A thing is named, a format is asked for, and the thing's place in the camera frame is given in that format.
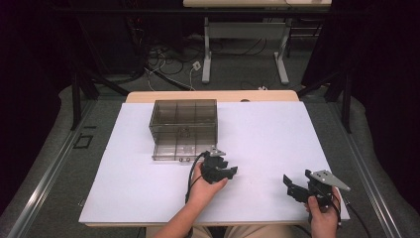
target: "clear plastic container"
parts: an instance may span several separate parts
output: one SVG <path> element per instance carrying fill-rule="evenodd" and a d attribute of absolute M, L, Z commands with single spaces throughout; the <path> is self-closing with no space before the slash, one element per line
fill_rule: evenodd
<path fill-rule="evenodd" d="M 217 146 L 217 101 L 157 100 L 149 127 L 155 161 L 193 161 Z"/>

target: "white table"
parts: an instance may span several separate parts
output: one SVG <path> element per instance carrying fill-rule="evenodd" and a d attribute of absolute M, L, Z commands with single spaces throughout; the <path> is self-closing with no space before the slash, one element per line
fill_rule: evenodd
<path fill-rule="evenodd" d="M 129 95 L 128 102 L 144 102 L 123 104 L 79 222 L 88 226 L 162 225 L 183 206 L 192 163 L 153 161 L 155 144 L 149 130 L 153 95 L 158 99 L 194 95 L 218 99 L 218 147 L 227 153 L 224 158 L 229 167 L 239 169 L 196 225 L 307 222 L 307 212 L 286 194 L 282 177 L 307 186 L 305 169 L 330 168 L 305 106 L 291 91 Z M 238 102 L 241 99 L 252 102 Z M 344 204 L 342 218 L 349 219 Z"/>
<path fill-rule="evenodd" d="M 199 8 L 310 8 L 325 9 L 331 0 L 184 0 L 184 7 Z M 288 84 L 283 56 L 290 32 L 291 19 L 283 23 L 211 23 L 204 19 L 204 65 L 202 82 L 210 82 L 211 52 L 210 39 L 281 39 L 279 51 L 274 53 L 274 60 L 282 84 Z"/>

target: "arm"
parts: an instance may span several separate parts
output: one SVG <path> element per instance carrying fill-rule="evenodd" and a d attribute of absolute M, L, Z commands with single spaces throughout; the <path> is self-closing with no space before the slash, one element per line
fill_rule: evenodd
<path fill-rule="evenodd" d="M 201 211 L 228 182 L 228 179 L 224 178 L 213 184 L 208 183 L 201 176 L 201 165 L 202 163 L 197 163 L 194 168 L 192 181 L 198 181 L 192 186 L 187 203 L 163 226 L 155 238 L 185 237 Z"/>

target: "black backdrop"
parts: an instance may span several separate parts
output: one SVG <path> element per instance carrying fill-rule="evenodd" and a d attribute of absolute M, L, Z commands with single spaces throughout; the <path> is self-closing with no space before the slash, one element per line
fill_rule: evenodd
<path fill-rule="evenodd" d="M 378 13 L 380 24 L 364 32 L 367 20 L 329 20 L 302 83 L 312 85 L 354 57 L 352 95 L 366 108 L 376 156 L 401 195 L 420 212 L 420 17 L 419 3 L 333 0 L 334 9 Z M 354 48 L 357 40 L 365 49 Z M 339 78 L 331 87 L 340 84 Z"/>
<path fill-rule="evenodd" d="M 48 136 L 69 86 L 68 69 L 38 1 L 0 2 L 2 213 Z"/>

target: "gray carpet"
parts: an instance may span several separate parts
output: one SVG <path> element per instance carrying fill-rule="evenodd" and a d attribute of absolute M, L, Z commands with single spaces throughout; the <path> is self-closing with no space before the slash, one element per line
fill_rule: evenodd
<path fill-rule="evenodd" d="M 220 42 L 212 44 L 212 47 L 215 52 L 229 53 L 232 51 L 232 53 L 239 54 L 247 51 L 255 42 L 251 40 L 223 41 L 221 42 L 223 49 L 220 48 L 222 46 Z M 268 89 L 291 88 L 298 90 L 313 42 L 296 40 L 293 46 L 295 49 L 292 50 L 291 58 L 285 60 L 290 79 L 288 85 L 282 85 L 279 82 L 272 56 L 272 52 L 278 48 L 278 42 L 274 41 L 267 42 L 264 51 L 257 56 L 233 57 L 214 54 L 210 83 L 202 84 L 200 70 L 194 71 L 192 74 L 193 87 L 196 90 L 252 90 L 259 86 L 266 86 Z M 202 53 L 197 54 L 195 50 L 198 47 L 198 45 L 191 44 L 190 48 L 186 50 L 185 56 L 167 53 L 167 57 L 183 57 L 190 61 L 185 62 L 184 65 L 177 61 L 167 61 L 163 68 L 164 71 L 176 72 L 180 70 L 179 73 L 170 77 L 189 85 L 189 70 L 192 63 L 196 60 L 202 63 Z M 254 49 L 255 52 L 263 47 L 263 42 L 259 44 L 259 47 Z M 142 91 L 177 90 L 153 74 L 150 77 L 144 75 L 140 79 L 121 84 L 121 86 L 129 90 Z M 93 108 L 85 117 L 79 131 L 82 136 L 91 138 L 91 143 L 88 149 L 72 149 L 74 145 L 71 145 L 65 158 L 65 164 L 54 180 L 47 199 L 38 214 L 34 216 L 32 225 L 28 227 L 27 232 L 24 232 L 26 237 L 142 237 L 141 234 L 139 235 L 139 228 L 90 228 L 77 222 L 82 209 L 79 202 L 87 196 L 92 186 L 121 103 L 125 100 L 124 97 L 118 96 L 107 87 L 98 85 L 98 89 L 101 91 L 101 97 L 92 104 Z M 343 194 L 367 224 L 371 237 L 386 237 L 383 226 L 372 206 L 371 197 L 368 196 L 357 172 L 354 160 L 355 149 L 349 145 L 348 135 L 343 132 L 343 128 L 337 120 L 337 108 L 340 107 L 340 103 L 326 103 L 322 98 L 323 92 L 325 92 L 325 88 L 320 88 L 302 100 L 308 109 L 332 172 L 352 188 L 352 191 L 343 192 Z M 26 181 L 1 216 L 0 237 L 7 237 L 38 182 L 60 153 L 61 147 L 70 133 L 71 98 L 69 88 L 62 92 L 60 97 L 62 108 L 54 128 Z M 389 207 L 389 212 L 399 227 L 401 237 L 420 237 L 419 215 L 399 196 L 389 177 L 377 162 L 372 149 L 364 108 L 356 100 L 352 103 L 351 116 L 352 138 L 355 140 L 370 174 L 376 181 L 384 197 L 384 202 Z M 80 141 L 76 146 L 83 145 L 83 143 L 86 141 Z M 349 212 L 352 219 L 344 222 L 343 229 L 338 231 L 338 237 L 367 237 L 354 213 Z M 293 233 L 296 237 L 307 237 L 297 228 L 293 228 Z"/>

